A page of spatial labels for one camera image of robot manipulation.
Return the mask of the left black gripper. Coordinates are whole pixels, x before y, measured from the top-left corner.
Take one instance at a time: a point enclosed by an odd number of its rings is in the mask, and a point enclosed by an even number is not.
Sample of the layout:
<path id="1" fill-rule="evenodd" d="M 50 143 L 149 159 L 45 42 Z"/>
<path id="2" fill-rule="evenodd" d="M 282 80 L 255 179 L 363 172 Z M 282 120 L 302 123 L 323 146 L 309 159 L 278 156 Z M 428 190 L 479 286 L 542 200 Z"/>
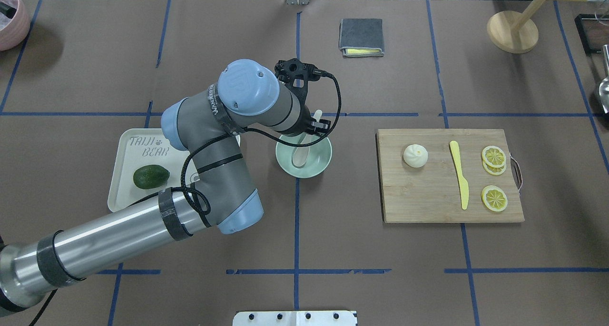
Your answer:
<path id="1" fill-rule="evenodd" d="M 281 134 L 296 137 L 307 133 L 317 136 L 327 135 L 331 128 L 331 121 L 320 118 L 318 121 L 311 116 L 308 107 L 298 98 L 292 98 L 289 114 L 281 122 Z"/>

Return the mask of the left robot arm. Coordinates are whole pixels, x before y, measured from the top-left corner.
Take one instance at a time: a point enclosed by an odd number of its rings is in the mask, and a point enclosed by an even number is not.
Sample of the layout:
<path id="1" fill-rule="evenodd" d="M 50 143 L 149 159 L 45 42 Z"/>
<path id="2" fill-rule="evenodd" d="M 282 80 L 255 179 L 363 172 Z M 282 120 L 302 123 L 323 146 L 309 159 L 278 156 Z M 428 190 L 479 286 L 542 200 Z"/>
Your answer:
<path id="1" fill-rule="evenodd" d="M 321 142 L 337 124 L 314 120 L 306 106 L 308 83 L 321 78 L 340 88 L 333 74 L 298 59 L 280 60 L 273 70 L 239 59 L 206 90 L 166 109 L 163 135 L 188 152 L 178 185 L 32 244 L 2 245 L 1 315 L 49 302 L 57 289 L 205 228 L 232 234 L 258 222 L 262 203 L 236 137 L 252 132 L 280 141 L 258 124 Z"/>

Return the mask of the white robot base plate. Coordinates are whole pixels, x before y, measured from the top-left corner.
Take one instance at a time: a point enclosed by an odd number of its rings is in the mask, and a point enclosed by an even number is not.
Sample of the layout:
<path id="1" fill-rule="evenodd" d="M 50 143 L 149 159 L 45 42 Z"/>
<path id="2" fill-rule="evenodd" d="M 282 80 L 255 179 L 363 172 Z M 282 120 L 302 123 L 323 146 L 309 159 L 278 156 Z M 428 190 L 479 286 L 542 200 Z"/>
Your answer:
<path id="1" fill-rule="evenodd" d="M 357 312 L 349 310 L 240 311 L 233 326 L 357 326 Z"/>

